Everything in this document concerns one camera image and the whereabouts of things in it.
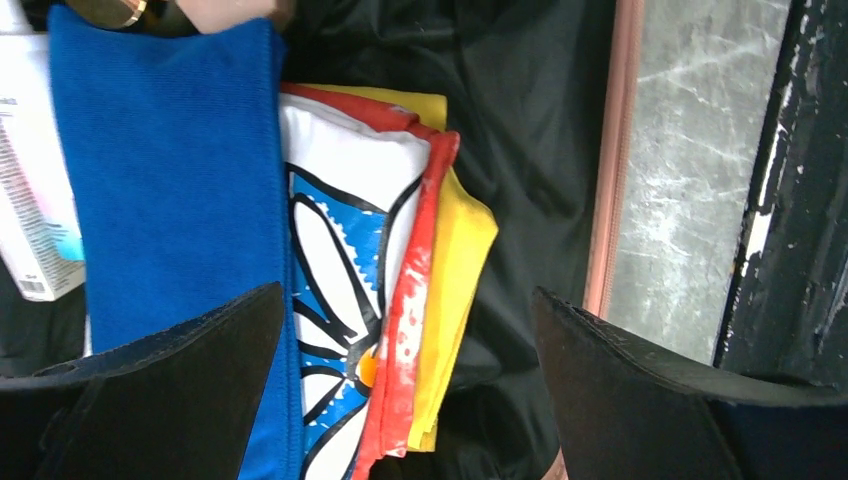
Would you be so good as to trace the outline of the pink hard-shell suitcase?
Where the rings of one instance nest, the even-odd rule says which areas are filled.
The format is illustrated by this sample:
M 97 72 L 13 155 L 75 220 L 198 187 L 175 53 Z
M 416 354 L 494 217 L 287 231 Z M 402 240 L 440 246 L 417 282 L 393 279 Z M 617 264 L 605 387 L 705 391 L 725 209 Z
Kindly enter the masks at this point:
M 415 321 L 404 315 L 386 330 L 381 383 L 349 479 L 561 477 L 562 453 L 537 355 L 532 297 L 545 287 L 580 302 L 601 279 L 593 254 L 605 238 L 593 232 L 592 223 L 610 198 L 598 180 L 614 171 L 601 150 L 624 2 L 18 2 L 33 30 L 48 36 L 48 66 L 48 15 L 56 5 L 120 33 L 180 38 L 265 18 L 282 38 L 278 113 L 290 279 L 271 282 L 282 288 L 283 324 L 234 479 L 304 479 L 287 143 L 280 121 L 280 95 L 287 85 L 391 103 L 431 128 L 456 133 L 459 146 L 450 169 L 466 192 L 491 210 L 498 226 L 439 410 L 436 449 L 412 452 L 407 440 L 437 210 L 424 316 Z M 82 285 L 55 301 L 35 302 L 14 286 L 2 260 L 1 382 L 96 354 L 86 265 Z

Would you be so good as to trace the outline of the blue folded towel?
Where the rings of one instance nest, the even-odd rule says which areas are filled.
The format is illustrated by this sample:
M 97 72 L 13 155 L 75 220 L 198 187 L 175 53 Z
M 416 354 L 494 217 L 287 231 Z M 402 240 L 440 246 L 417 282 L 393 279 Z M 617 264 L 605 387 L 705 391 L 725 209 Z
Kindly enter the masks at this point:
M 48 32 L 93 351 L 287 284 L 285 47 L 272 23 L 163 38 L 56 5 Z

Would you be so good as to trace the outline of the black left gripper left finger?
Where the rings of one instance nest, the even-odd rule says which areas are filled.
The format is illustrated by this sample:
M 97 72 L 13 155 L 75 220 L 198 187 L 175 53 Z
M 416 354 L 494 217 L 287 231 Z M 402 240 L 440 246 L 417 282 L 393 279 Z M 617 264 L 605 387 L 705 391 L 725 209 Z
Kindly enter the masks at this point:
M 1 382 L 5 479 L 234 479 L 283 324 L 257 287 L 121 347 Z

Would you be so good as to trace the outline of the white flower print shirt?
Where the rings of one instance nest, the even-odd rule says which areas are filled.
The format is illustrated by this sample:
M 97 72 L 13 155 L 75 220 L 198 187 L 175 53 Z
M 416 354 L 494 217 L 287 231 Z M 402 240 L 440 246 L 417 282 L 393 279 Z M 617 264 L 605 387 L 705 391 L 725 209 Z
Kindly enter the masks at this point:
M 280 95 L 304 479 L 349 479 L 381 346 L 394 320 L 421 321 L 441 183 L 459 137 L 398 105 L 287 85 Z

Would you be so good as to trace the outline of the yellow folded cloth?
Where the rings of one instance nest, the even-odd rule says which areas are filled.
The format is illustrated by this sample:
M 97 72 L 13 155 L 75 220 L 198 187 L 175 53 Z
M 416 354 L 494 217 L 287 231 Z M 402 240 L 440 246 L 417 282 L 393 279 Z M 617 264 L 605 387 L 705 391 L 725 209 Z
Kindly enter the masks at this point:
M 498 234 L 491 210 L 449 169 L 440 189 L 434 260 L 407 449 L 436 449 L 438 414 L 457 362 L 479 278 Z

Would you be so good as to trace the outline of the white cosmetic box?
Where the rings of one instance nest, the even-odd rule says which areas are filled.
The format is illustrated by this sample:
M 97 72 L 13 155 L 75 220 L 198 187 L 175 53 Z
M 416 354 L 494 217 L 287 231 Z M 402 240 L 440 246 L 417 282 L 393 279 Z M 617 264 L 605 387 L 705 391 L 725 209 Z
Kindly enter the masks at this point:
M 18 1 L 1 4 L 1 256 L 30 301 L 55 301 L 85 281 L 50 91 L 48 36 L 33 30 Z

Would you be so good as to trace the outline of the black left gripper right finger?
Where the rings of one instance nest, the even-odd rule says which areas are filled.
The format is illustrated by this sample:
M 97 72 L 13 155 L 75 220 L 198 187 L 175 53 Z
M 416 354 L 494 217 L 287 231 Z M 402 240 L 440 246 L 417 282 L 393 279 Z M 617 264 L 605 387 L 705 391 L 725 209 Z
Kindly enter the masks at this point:
M 686 358 L 533 294 L 536 343 L 572 479 L 843 479 L 847 397 Z

